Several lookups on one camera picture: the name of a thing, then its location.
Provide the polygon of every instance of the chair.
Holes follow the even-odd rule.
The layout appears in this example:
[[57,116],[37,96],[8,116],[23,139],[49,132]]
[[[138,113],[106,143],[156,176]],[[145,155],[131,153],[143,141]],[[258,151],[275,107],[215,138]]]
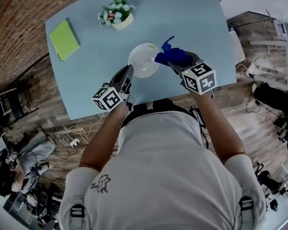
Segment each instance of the chair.
[[[35,110],[31,110],[31,107],[29,105],[29,102],[28,102],[28,99],[24,90],[23,93],[24,93],[27,105],[29,107],[29,110],[30,110],[29,112],[24,113],[20,100],[19,100],[18,90],[19,89],[17,88],[12,88],[10,90],[0,93],[0,127],[1,128],[6,128],[6,127],[10,128],[10,125],[16,123],[18,120],[24,118],[25,116],[28,116],[29,114],[39,109],[39,108],[36,108]],[[5,111],[4,106],[3,106],[3,100],[5,99],[8,99],[9,104],[10,104],[11,109],[8,111]],[[13,116],[15,117],[15,119],[14,121],[9,123],[10,113],[13,113]]]

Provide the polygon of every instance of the table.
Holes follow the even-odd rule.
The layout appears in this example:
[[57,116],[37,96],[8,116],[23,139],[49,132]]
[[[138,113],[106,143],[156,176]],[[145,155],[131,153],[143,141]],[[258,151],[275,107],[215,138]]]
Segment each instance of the table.
[[[97,20],[102,6],[111,1],[79,0],[46,21],[54,75],[71,119],[101,112],[91,97],[128,64],[137,45],[152,43],[161,49],[173,35],[173,47],[198,54],[216,70],[218,86],[236,82],[233,47],[219,0],[129,0],[136,6],[134,21],[121,31],[100,27]],[[49,34],[66,18],[80,48],[61,62]],[[161,65],[149,78],[133,77],[131,92],[140,104],[188,91],[169,67]]]

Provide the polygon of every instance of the white t-shirt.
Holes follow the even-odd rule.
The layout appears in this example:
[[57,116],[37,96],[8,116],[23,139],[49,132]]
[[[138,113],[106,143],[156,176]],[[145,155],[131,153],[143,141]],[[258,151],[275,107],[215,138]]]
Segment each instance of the white t-shirt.
[[237,229],[242,190],[252,191],[259,223],[265,198],[246,155],[225,165],[202,146],[198,123],[181,112],[138,117],[121,129],[118,156],[99,173],[68,173],[60,226],[85,207],[83,229]]

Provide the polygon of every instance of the blue rag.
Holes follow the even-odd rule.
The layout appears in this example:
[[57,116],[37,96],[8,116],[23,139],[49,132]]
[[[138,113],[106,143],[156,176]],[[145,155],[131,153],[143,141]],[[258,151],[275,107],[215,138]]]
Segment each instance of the blue rag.
[[182,49],[180,48],[171,48],[171,44],[168,42],[172,40],[175,36],[170,37],[163,45],[162,49],[164,53],[157,54],[155,58],[155,62],[161,63],[163,65],[168,66],[168,61],[172,64],[187,67],[192,65],[192,58],[188,56]]

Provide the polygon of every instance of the red brick wall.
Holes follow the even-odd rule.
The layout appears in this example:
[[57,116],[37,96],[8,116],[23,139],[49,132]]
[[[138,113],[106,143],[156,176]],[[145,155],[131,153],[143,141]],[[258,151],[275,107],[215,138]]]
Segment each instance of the red brick wall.
[[75,1],[0,0],[0,88],[48,53],[45,21]]

